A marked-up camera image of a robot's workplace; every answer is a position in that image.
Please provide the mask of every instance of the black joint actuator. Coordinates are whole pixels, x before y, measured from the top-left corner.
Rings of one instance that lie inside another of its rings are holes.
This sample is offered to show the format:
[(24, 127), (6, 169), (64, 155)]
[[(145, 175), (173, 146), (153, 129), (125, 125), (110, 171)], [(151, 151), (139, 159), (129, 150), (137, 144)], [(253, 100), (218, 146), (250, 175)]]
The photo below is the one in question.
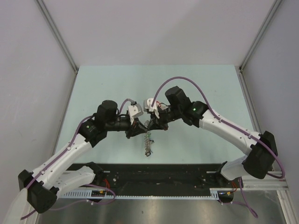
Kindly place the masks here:
[(98, 128), (92, 119), (84, 122), (79, 128), (78, 133), (85, 137), (85, 141), (89, 142), (92, 147), (95, 147), (101, 140), (107, 137), (107, 131)]
[[(272, 152), (274, 152), (276, 156), (278, 156), (274, 135), (272, 133), (265, 131), (264, 134), (260, 135), (260, 141), (262, 141), (272, 150)], [(258, 142), (250, 147), (252, 150), (242, 163), (244, 169), (253, 177), (263, 179), (267, 172), (271, 169), (275, 159), (268, 150)]]
[[(23, 170), (18, 175), (20, 190), (25, 188), (33, 179), (32, 173)], [(57, 200), (56, 193), (59, 188), (52, 187), (50, 190), (43, 187), (42, 182), (34, 181), (28, 189), (27, 201), (38, 213), (44, 213), (51, 208)]]
[(94, 120), (98, 128), (105, 126), (105, 123), (117, 119), (117, 103), (112, 100), (105, 100), (98, 107)]
[(203, 119), (203, 114), (208, 110), (205, 103), (196, 101), (186, 110), (185, 116), (190, 119), (192, 124), (199, 128), (199, 120)]
[(171, 107), (178, 108), (184, 111), (191, 104), (190, 99), (186, 96), (184, 91), (178, 86), (174, 86), (165, 92), (165, 96), (168, 99)]
[(104, 176), (105, 176), (104, 170), (94, 162), (89, 162), (89, 163), (85, 164), (85, 166), (92, 169), (94, 174), (95, 174), (95, 178), (93, 180), (93, 183), (95, 183), (96, 185), (101, 184), (103, 179), (104, 179)]

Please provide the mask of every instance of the grey wall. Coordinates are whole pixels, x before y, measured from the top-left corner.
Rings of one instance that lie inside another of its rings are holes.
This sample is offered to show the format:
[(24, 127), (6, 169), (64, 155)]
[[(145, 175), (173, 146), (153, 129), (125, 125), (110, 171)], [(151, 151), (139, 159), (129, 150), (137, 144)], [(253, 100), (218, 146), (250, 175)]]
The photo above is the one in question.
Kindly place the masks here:
[(74, 74), (33, 0), (0, 1), (0, 223), (54, 147)]
[(279, 157), (299, 208), (299, 1), (285, 0), (245, 68), (263, 130), (276, 136)]
[(274, 2), (44, 1), (79, 65), (239, 65)]

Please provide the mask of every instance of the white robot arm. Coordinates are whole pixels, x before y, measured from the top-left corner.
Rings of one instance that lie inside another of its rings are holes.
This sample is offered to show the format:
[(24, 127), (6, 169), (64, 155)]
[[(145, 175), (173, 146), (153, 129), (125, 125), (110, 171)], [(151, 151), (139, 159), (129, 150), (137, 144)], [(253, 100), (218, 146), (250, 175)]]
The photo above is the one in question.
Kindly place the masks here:
[(59, 152), (32, 172), (24, 170), (19, 174), (20, 190), (28, 190), (27, 201), (38, 213), (43, 213), (61, 195), (101, 178), (103, 170), (95, 163), (88, 163), (70, 174), (62, 174), (78, 157), (106, 138), (108, 131), (125, 131), (129, 139), (150, 130), (167, 130), (168, 123), (177, 119), (219, 135), (244, 153), (243, 157), (224, 162), (219, 167), (215, 177), (220, 186), (247, 174), (259, 179), (265, 177), (277, 156), (271, 133), (260, 134), (242, 128), (211, 111), (206, 104), (191, 102), (177, 86), (170, 88), (165, 95), (169, 106), (157, 106), (153, 98), (144, 101), (144, 111), (151, 117), (147, 128), (138, 119), (143, 112), (136, 102), (128, 107), (127, 114), (119, 115), (114, 101), (103, 101), (93, 116), (80, 122), (73, 139)]
[(266, 176), (277, 157), (273, 134), (260, 134), (240, 127), (212, 111), (207, 104), (191, 102), (177, 86), (167, 90), (165, 95), (170, 103), (168, 106), (157, 106), (153, 98), (143, 103), (144, 111), (151, 114), (148, 130), (167, 130), (169, 122), (182, 119), (186, 124), (211, 131), (238, 147), (245, 155), (222, 164), (216, 172), (220, 185), (224, 186), (228, 181), (248, 174), (258, 179)]

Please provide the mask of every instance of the small object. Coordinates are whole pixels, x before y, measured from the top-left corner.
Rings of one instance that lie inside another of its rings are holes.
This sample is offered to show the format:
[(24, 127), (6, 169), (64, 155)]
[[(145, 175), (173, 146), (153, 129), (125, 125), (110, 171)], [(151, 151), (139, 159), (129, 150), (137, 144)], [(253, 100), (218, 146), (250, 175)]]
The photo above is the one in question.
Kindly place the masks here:
[[(147, 120), (147, 121), (144, 123), (144, 126), (145, 126), (146, 128), (148, 128), (149, 124), (150, 124), (150, 121)], [(144, 134), (145, 155), (146, 155), (147, 157), (149, 157), (149, 156), (152, 154), (150, 145), (154, 143), (154, 140), (152, 140), (152, 139), (150, 138), (150, 136), (151, 136), (150, 131), (147, 131), (147, 132)]]

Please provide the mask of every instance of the metal floor plate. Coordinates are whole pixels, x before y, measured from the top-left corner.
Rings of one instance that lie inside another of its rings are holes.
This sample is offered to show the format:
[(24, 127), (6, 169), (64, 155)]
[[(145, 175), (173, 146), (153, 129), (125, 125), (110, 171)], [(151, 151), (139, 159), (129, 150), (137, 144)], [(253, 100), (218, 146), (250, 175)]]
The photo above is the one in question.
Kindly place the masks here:
[[(240, 205), (221, 206), (216, 200), (116, 200), (108, 205), (78, 203), (60, 211), (47, 211), (39, 224), (285, 224), (276, 191), (246, 191), (258, 213), (255, 219)], [(235, 201), (242, 202), (240, 192)], [(59, 199), (54, 208), (75, 199)]]

